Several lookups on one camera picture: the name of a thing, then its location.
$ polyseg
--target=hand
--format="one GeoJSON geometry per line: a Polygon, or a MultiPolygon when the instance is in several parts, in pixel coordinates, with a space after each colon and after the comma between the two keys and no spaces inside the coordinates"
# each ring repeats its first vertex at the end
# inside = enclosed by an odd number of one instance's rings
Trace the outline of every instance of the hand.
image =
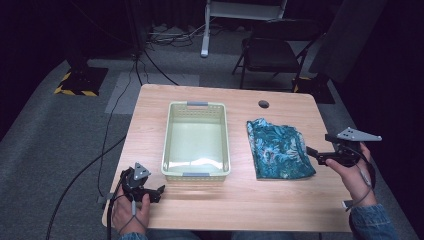
{"type": "Polygon", "coordinates": [[[142,199],[141,210],[136,207],[135,217],[132,215],[132,204],[123,196],[122,186],[119,187],[117,196],[121,196],[115,200],[112,210],[113,227],[124,235],[131,232],[146,234],[149,225],[150,199],[149,194],[145,194],[142,199]]]}
{"type": "MultiPolygon", "coordinates": [[[[368,159],[368,161],[370,161],[371,153],[368,148],[362,143],[361,151],[368,159]]],[[[355,206],[371,206],[377,204],[374,192],[370,191],[368,193],[370,187],[365,183],[364,179],[361,176],[362,170],[364,175],[368,179],[371,179],[370,174],[368,172],[367,164],[363,159],[359,160],[359,162],[357,163],[357,167],[353,166],[350,168],[339,164],[333,159],[327,159],[325,163],[340,175],[346,189],[350,192],[350,196],[352,197],[355,206]]]]}

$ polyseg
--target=gray carpet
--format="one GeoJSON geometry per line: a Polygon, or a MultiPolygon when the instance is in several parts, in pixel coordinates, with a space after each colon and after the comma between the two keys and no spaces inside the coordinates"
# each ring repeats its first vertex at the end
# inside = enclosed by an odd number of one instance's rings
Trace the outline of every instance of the gray carpet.
{"type": "MultiPolygon", "coordinates": [[[[200,58],[200,37],[194,38],[188,47],[154,45],[149,46],[154,51],[147,51],[156,65],[181,85],[238,88],[240,73],[233,76],[231,70],[245,36],[247,33],[243,31],[223,31],[212,36],[208,58],[200,58]]],[[[316,49],[312,49],[306,61],[303,76],[311,76],[306,70],[314,52],[316,49]]],[[[145,55],[141,61],[146,64],[147,73],[143,64],[139,64],[143,83],[148,80],[150,83],[172,84],[145,55]]],[[[101,154],[105,137],[104,149],[107,150],[125,136],[140,87],[135,72],[131,72],[133,62],[130,56],[117,54],[88,63],[92,67],[109,68],[100,96],[53,94],[69,68],[64,62],[46,76],[0,143],[0,239],[45,238],[53,210],[66,186],[101,154]]],[[[248,82],[257,84],[253,79],[260,77],[269,78],[252,74],[248,76],[248,82]]],[[[291,78],[280,74],[276,80],[284,86],[291,78]]],[[[336,104],[318,105],[327,131],[338,133],[346,127],[355,127],[336,90],[331,84],[329,87],[336,104]]],[[[122,143],[118,144],[103,158],[99,180],[103,194],[109,191],[122,146],[122,143]]],[[[96,203],[99,169],[100,160],[81,174],[69,189],[54,220],[51,239],[106,238],[106,228],[101,223],[103,210],[96,203]]],[[[380,174],[376,192],[400,238],[418,239],[380,174]]],[[[296,237],[318,239],[318,234],[296,233],[296,237]]],[[[323,234],[325,240],[350,238],[349,233],[323,234]]]]}

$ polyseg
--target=chair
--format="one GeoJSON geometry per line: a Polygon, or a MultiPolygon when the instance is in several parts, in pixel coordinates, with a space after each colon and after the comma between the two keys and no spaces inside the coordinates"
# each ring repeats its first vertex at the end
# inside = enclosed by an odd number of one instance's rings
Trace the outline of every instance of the chair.
{"type": "Polygon", "coordinates": [[[261,22],[253,27],[249,38],[243,39],[243,51],[232,74],[238,67],[242,67],[240,88],[243,88],[246,69],[252,72],[274,72],[273,77],[279,73],[296,73],[296,83],[309,47],[321,35],[321,26],[314,20],[274,19],[261,22]],[[288,41],[304,41],[307,45],[296,55],[288,41]]]}

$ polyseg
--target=plastic basket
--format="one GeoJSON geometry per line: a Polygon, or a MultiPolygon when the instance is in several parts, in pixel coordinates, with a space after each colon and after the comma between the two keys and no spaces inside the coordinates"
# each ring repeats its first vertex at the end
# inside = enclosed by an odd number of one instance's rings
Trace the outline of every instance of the plastic basket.
{"type": "Polygon", "coordinates": [[[166,179],[224,181],[230,169],[225,105],[171,102],[161,167],[166,179]]]}

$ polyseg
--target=folded cloth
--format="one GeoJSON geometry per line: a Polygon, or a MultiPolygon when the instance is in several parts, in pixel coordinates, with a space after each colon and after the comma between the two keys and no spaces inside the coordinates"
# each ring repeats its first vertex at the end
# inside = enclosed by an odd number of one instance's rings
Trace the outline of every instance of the folded cloth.
{"type": "Polygon", "coordinates": [[[259,118],[247,122],[256,178],[300,179],[314,175],[303,136],[292,126],[259,118]]]}

